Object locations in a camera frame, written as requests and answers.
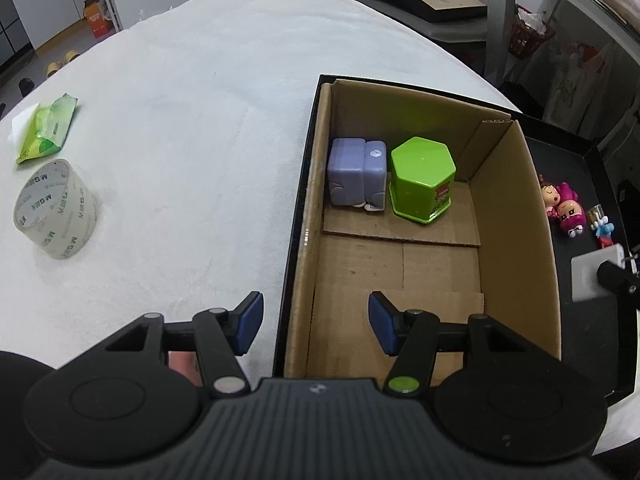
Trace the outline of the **brown cardboard box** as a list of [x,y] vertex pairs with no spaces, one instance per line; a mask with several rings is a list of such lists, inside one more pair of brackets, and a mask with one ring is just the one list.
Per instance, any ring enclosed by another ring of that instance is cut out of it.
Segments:
[[[274,371],[286,378],[383,379],[392,359],[368,321],[379,290],[445,322],[485,313],[552,356],[561,352],[550,226],[521,114],[437,90],[321,76],[311,109],[288,254]],[[336,138],[397,148],[420,136],[457,167],[450,208],[431,223],[335,207],[326,180]]]

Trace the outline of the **purple cube toy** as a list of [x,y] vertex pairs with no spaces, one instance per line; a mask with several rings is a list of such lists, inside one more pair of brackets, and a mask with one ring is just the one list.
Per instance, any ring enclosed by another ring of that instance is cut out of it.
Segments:
[[326,176],[333,206],[383,211],[386,206],[386,144],[380,140],[335,138]]

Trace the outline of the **green wet wipes pack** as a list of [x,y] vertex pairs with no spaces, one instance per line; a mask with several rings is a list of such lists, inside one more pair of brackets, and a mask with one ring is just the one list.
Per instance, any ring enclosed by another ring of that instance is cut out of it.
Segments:
[[8,137],[15,148],[14,162],[21,165],[61,151],[77,105],[78,99],[65,93],[49,105],[36,103],[17,114]]

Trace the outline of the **small red blue toy figure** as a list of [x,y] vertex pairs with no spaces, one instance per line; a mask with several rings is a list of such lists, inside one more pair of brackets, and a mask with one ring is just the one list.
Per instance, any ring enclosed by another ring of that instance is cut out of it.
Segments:
[[615,226],[604,213],[602,206],[600,204],[594,205],[587,210],[586,216],[590,229],[597,237],[600,247],[607,248],[612,246],[612,233]]

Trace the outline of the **red plastic basket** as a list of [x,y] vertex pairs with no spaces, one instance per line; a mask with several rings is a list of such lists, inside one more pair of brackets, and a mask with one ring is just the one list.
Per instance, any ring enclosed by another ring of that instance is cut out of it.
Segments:
[[518,60],[526,60],[554,35],[555,30],[544,21],[541,14],[518,6],[512,22],[508,52]]

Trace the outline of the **white rectangular power bank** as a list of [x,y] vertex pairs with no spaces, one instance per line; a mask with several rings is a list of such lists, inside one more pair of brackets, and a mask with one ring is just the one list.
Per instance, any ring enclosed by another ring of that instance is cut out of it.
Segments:
[[611,261],[623,268],[624,248],[621,244],[614,244],[607,248],[601,248],[594,252],[574,257],[570,260],[570,273],[572,274],[572,301],[583,302],[600,297],[612,296],[599,285],[597,280],[598,266],[602,262]]

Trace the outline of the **yellow slippers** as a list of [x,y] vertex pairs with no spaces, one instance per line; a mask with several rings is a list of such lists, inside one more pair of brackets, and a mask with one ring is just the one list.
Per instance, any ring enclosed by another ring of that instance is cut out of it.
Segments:
[[54,61],[47,65],[46,77],[50,78],[56,74],[63,66],[70,64],[75,58],[78,58],[80,53],[76,50],[67,51],[61,61]]

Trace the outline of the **orange box on floor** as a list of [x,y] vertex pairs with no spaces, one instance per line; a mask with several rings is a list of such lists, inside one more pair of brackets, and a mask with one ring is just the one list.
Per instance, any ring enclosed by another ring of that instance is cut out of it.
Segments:
[[103,38],[114,29],[113,22],[102,10],[101,0],[86,0],[84,17],[96,39]]

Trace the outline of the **magenta doll figurine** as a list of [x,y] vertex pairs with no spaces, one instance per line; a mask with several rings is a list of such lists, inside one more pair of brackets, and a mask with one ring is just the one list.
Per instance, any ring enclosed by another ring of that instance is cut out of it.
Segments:
[[579,203],[579,195],[567,182],[558,185],[559,203],[555,206],[556,218],[560,222],[560,229],[569,237],[582,235],[587,224],[587,218]]

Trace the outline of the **brown haired doll figurine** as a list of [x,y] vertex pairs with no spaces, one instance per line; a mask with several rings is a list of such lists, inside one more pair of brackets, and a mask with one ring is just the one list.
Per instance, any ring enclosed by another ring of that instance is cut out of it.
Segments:
[[540,184],[540,194],[542,200],[544,201],[544,209],[546,210],[546,215],[549,219],[554,219],[558,216],[556,207],[559,206],[561,199],[558,188],[551,182],[544,180],[544,177],[541,174],[538,176],[538,180]]

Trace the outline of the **green hexagonal container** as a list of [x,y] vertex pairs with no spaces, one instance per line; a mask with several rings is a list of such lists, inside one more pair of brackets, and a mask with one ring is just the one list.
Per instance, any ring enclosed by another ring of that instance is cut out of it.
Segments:
[[390,153],[390,204],[401,218],[429,224],[451,206],[456,165],[446,144],[414,136]]

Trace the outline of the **clear tape roll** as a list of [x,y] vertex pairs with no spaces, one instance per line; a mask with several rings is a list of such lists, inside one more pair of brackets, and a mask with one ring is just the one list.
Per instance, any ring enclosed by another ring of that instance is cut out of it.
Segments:
[[14,226],[53,259],[76,255],[98,221],[98,206],[70,163],[40,167],[25,183],[13,209]]

